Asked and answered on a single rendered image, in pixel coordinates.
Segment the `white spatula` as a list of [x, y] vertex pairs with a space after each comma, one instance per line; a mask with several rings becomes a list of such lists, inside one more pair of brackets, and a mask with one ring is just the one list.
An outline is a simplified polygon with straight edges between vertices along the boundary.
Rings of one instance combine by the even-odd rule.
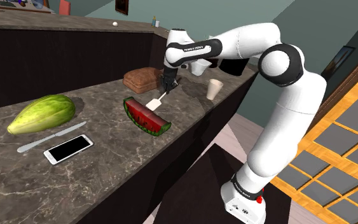
[[151, 110], [154, 111], [156, 110], [159, 106], [162, 105], [161, 99], [166, 95], [166, 92], [164, 92], [159, 98], [157, 99], [152, 99], [151, 101], [149, 101], [146, 104], [146, 107]]

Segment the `brown bread loaf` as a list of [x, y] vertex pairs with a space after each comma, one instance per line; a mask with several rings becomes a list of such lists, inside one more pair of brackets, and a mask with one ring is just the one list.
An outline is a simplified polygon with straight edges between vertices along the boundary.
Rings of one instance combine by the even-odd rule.
[[162, 74], [162, 70], [153, 67], [134, 69], [124, 75], [123, 84], [136, 94], [142, 94], [159, 87]]

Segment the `white paper cup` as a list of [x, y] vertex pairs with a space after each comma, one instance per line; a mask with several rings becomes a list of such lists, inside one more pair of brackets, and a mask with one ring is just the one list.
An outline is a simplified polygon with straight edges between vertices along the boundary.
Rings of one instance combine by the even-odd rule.
[[210, 79], [208, 83], [206, 98], [213, 100], [219, 91], [222, 89], [223, 83], [216, 79]]

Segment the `red watermelon slice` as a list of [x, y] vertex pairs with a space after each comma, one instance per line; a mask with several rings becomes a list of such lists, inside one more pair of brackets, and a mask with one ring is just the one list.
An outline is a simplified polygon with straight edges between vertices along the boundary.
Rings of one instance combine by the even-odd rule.
[[123, 100], [123, 107], [133, 123], [152, 136], [160, 136], [171, 127], [171, 123], [156, 115], [153, 111], [136, 101], [133, 97]]

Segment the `white smartphone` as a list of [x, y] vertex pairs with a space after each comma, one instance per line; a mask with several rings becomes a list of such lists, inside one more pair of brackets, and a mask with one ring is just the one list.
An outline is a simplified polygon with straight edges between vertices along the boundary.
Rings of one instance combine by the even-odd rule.
[[43, 155], [49, 163], [57, 165], [93, 145], [94, 142], [87, 135], [82, 134], [44, 151]]

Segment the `green papaya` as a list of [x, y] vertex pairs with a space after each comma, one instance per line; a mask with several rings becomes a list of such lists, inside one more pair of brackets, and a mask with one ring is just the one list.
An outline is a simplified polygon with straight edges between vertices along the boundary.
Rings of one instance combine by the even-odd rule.
[[70, 121], [75, 104], [65, 95], [47, 95], [28, 104], [7, 126], [10, 134], [28, 134], [58, 127]]

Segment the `silver table knife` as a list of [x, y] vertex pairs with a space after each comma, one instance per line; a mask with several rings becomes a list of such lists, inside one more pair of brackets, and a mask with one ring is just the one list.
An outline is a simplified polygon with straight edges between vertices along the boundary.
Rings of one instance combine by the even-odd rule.
[[57, 136], [63, 136], [64, 134], [69, 133], [69, 132], [71, 132], [73, 130], [76, 130], [76, 129], [84, 126], [85, 124], [86, 124], [86, 122], [81, 122], [79, 124], [73, 125], [72, 127], [69, 127], [69, 128], [64, 129], [64, 130], [61, 130], [60, 132], [57, 132], [55, 134], [52, 134], [52, 135], [47, 136], [45, 138], [42, 138], [40, 140], [37, 140], [37, 141], [31, 142], [29, 144], [23, 145], [23, 146], [21, 146], [21, 147], [19, 147], [17, 149], [17, 152], [18, 153], [23, 153], [23, 152], [25, 152], [25, 151], [27, 151], [27, 150], [29, 150], [29, 149], [31, 149], [31, 148], [43, 143], [43, 142], [45, 142], [45, 141], [47, 141], [47, 140], [49, 140], [51, 138], [54, 138], [54, 137], [57, 137]]

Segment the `dark framed wall picture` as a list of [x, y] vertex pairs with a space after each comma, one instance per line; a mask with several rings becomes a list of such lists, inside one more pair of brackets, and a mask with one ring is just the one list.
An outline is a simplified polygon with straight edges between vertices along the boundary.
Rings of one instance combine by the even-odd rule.
[[121, 14], [128, 15], [129, 0], [115, 0], [115, 10]]

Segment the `blue framed wall picture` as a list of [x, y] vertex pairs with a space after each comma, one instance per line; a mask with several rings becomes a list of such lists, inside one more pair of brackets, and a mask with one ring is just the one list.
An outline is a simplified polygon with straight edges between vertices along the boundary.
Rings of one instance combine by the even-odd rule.
[[335, 74], [338, 68], [346, 61], [346, 59], [353, 53], [354, 50], [354, 47], [343, 46], [323, 70], [321, 76], [326, 81], [328, 81]]

